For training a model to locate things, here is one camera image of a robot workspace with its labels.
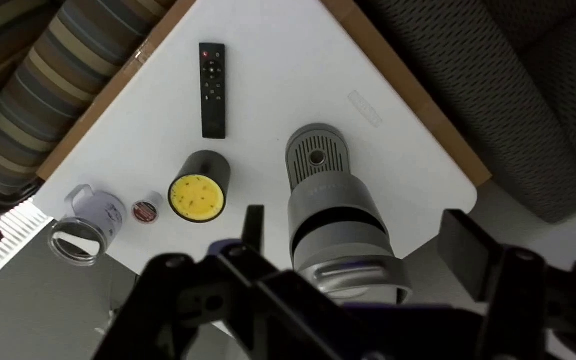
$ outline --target sofa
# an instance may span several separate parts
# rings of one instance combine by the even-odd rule
[[[0,214],[171,2],[0,0]]]
[[[486,162],[545,223],[576,214],[576,0],[355,0]]]

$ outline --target yellow lid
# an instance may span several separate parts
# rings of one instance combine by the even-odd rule
[[[226,205],[222,188],[208,176],[190,174],[171,183],[170,206],[191,223],[213,220]]]

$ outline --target remote control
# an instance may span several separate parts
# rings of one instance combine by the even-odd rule
[[[226,138],[226,46],[199,45],[202,137]]]

